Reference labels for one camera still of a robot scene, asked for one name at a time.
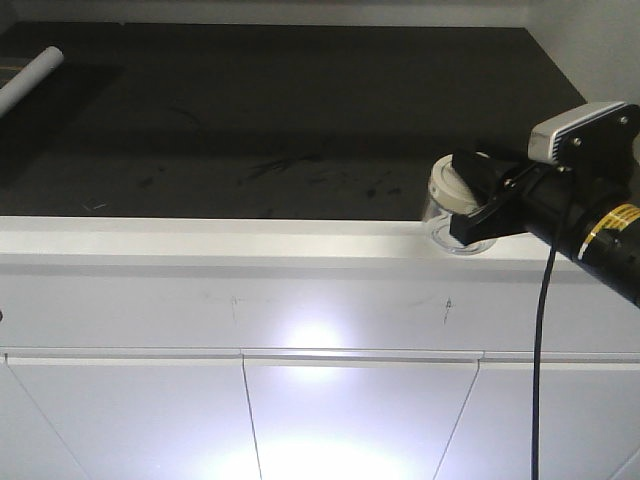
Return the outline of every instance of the scratch mark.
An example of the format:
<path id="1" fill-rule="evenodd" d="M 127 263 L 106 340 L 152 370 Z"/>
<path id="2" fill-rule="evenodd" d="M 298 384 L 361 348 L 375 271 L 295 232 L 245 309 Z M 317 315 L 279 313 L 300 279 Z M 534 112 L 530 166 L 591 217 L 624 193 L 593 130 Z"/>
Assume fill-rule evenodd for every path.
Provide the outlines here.
<path id="1" fill-rule="evenodd" d="M 444 312 L 444 324 L 447 324 L 447 320 L 449 319 L 449 312 L 451 311 L 451 308 L 453 307 L 453 303 L 451 302 L 451 297 L 449 297 L 447 299 L 447 303 L 445 304 L 444 308 L 445 308 L 445 312 Z"/>
<path id="2" fill-rule="evenodd" d="M 167 107 L 167 110 L 188 118 L 189 120 L 191 120 L 191 123 L 193 123 L 197 128 L 199 128 L 201 130 L 204 128 L 204 122 L 202 120 L 200 120 L 200 118 L 198 118 L 198 116 L 196 116 L 195 114 L 191 113 L 189 110 L 186 110 L 186 109 L 180 108 L 180 107 L 173 107 L 173 106 Z"/>
<path id="3" fill-rule="evenodd" d="M 319 153 L 310 153 L 301 157 L 287 157 L 272 162 L 261 163 L 252 167 L 254 173 L 249 175 L 247 177 L 247 180 L 255 180 L 262 177 L 263 175 L 266 175 L 267 173 L 282 173 L 301 162 L 321 162 L 322 160 L 322 155 L 320 155 Z"/>
<path id="4" fill-rule="evenodd" d="M 238 306 L 238 297 L 233 295 L 231 297 L 231 317 L 233 318 L 233 323 L 238 324 L 238 318 L 236 316 L 236 307 Z"/>

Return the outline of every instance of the white pipe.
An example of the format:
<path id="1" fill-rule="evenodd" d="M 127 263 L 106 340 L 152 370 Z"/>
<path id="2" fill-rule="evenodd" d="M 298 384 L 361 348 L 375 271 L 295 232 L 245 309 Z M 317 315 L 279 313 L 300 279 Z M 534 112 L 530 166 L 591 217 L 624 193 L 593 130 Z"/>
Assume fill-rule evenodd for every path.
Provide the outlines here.
<path id="1" fill-rule="evenodd" d="M 11 110 L 64 60 L 56 47 L 49 47 L 0 88 L 0 117 Z"/>

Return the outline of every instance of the cabinet door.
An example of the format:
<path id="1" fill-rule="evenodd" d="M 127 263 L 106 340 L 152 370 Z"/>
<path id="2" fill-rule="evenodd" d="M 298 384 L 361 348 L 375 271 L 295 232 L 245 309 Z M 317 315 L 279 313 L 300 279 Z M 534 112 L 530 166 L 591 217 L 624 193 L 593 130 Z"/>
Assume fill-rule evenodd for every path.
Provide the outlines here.
<path id="1" fill-rule="evenodd" d="M 0 360 L 0 478 L 87 478 L 4 359 Z"/>
<path id="2" fill-rule="evenodd" d="M 264 480 L 432 478 L 474 363 L 247 361 Z"/>
<path id="3" fill-rule="evenodd" d="M 610 478 L 640 444 L 640 365 L 547 364 L 543 479 Z M 528 480 L 531 365 L 484 364 L 438 480 Z"/>
<path id="4" fill-rule="evenodd" d="M 247 279 L 238 283 L 235 318 L 241 345 L 485 351 L 531 348 L 538 272 L 519 272 L 507 265 L 494 271 L 407 268 L 404 273 L 370 269 L 325 275 L 324 279 Z M 557 275 L 549 292 L 548 311 L 547 351 L 636 352 L 640 345 L 637 309 L 606 287 L 590 282 L 586 273 Z"/>
<path id="5" fill-rule="evenodd" d="M 228 282 L 157 275 L 0 275 L 0 345 L 237 346 Z"/>
<path id="6" fill-rule="evenodd" d="M 239 360 L 16 359 L 93 480 L 255 480 Z"/>

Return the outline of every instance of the black cable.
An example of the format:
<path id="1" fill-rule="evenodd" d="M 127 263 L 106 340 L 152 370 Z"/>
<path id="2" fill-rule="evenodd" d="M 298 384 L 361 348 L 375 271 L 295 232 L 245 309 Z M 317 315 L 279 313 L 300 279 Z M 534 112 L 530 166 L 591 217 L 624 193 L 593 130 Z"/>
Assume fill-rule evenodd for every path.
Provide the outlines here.
<path id="1" fill-rule="evenodd" d="M 540 285 L 538 310 L 536 312 L 536 334 L 533 348 L 533 401 L 531 408 L 531 480 L 539 479 L 540 466 L 540 364 L 542 357 L 542 323 L 544 320 L 544 309 L 547 303 L 547 292 L 549 291 L 549 284 L 551 283 L 553 264 L 555 263 L 556 254 L 558 253 L 558 244 L 560 243 L 562 232 L 567 223 L 569 210 L 573 203 L 574 178 L 572 172 L 567 171 L 566 173 L 570 173 L 572 176 L 571 193 L 569 195 L 569 201 L 567 202 L 558 225 L 556 226 L 553 241 L 551 242 L 547 265 L 544 269 L 542 284 Z"/>

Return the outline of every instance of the bright spot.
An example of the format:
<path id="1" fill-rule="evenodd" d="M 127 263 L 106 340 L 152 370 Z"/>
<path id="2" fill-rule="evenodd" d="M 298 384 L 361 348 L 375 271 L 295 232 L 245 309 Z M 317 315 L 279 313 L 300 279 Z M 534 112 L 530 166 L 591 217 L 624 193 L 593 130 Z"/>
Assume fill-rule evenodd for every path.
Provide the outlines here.
<path id="1" fill-rule="evenodd" d="M 339 348 L 343 339 L 337 329 L 336 321 L 294 320 L 287 338 L 290 348 Z"/>
<path id="2" fill-rule="evenodd" d="M 202 480 L 256 480 L 258 464 L 253 450 L 243 450 L 217 455 L 203 462 Z"/>
<path id="3" fill-rule="evenodd" d="M 405 480 L 402 464 L 383 451 L 345 440 L 291 440 L 260 446 L 266 478 L 278 480 Z"/>

